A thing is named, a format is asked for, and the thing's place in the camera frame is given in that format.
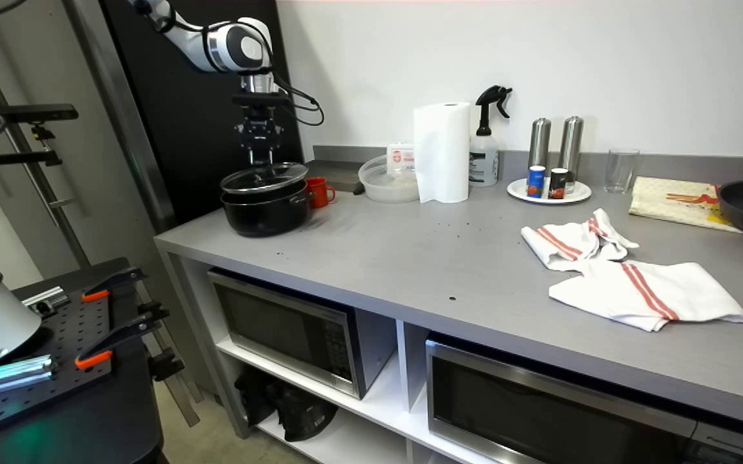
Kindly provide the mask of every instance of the black pot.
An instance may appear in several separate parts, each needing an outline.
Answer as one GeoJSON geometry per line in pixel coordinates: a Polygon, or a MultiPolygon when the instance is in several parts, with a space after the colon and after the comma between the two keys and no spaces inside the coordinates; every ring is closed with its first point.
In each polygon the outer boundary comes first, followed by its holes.
{"type": "Polygon", "coordinates": [[[220,202],[230,227],[246,238],[272,238],[311,219],[304,165],[270,165],[230,174],[220,184],[220,202]]]}

